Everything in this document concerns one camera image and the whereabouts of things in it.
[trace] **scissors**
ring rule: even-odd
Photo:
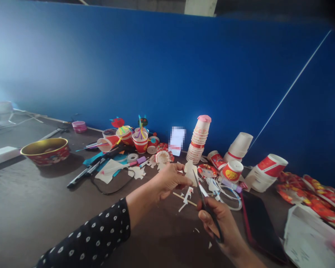
[[[215,237],[215,240],[218,242],[218,243],[223,243],[224,242],[224,238],[223,238],[223,234],[222,234],[222,231],[221,231],[221,228],[220,228],[220,225],[218,224],[218,221],[217,221],[217,218],[216,218],[216,214],[213,212],[213,210],[211,210],[208,206],[206,206],[206,203],[205,203],[205,200],[204,200],[204,197],[202,195],[202,192],[201,192],[201,189],[200,189],[200,182],[198,181],[197,179],[197,176],[196,176],[196,173],[194,171],[194,175],[195,175],[195,180],[196,180],[196,183],[197,183],[197,191],[200,195],[200,198],[201,198],[201,201],[202,201],[202,208],[211,215],[212,217],[212,220],[213,222],[215,223],[216,227],[217,227],[217,230],[218,230],[218,233],[220,235],[220,238],[213,234],[214,237]]]

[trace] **wall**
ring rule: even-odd
[[[247,154],[256,163],[269,153],[288,170],[335,186],[335,31],[309,63]]]
[[[150,129],[165,140],[173,125],[187,128],[189,140],[198,115],[208,114],[213,122],[205,152],[223,154],[240,131],[257,136],[328,30],[0,3],[0,100],[62,120],[79,113],[99,129],[109,128],[115,116],[134,126],[138,114],[146,114]],[[255,150],[265,145],[256,142]],[[265,152],[251,151],[244,163],[255,165]]]

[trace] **bowl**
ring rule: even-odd
[[[30,143],[21,149],[20,153],[37,166],[50,166],[70,155],[68,140],[64,138],[51,138]]]

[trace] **hand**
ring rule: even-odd
[[[155,175],[149,183],[158,190],[160,200],[168,197],[172,190],[183,189],[186,186],[191,186],[192,181],[178,171],[183,171],[185,166],[183,164],[171,164],[166,166]]]
[[[219,244],[222,252],[228,257],[239,257],[241,254],[244,254],[245,249],[248,247],[238,230],[235,219],[228,206],[211,197],[206,197],[205,203],[215,212],[220,225],[224,237],[224,243]],[[214,238],[214,234],[219,237],[218,229],[213,222],[211,215],[205,210],[202,210],[201,201],[197,204],[197,210],[199,211],[198,217],[203,222],[206,232],[212,238]]]

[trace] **black polka dot sleeve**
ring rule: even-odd
[[[122,198],[49,249],[35,267],[100,267],[129,237],[129,212]]]

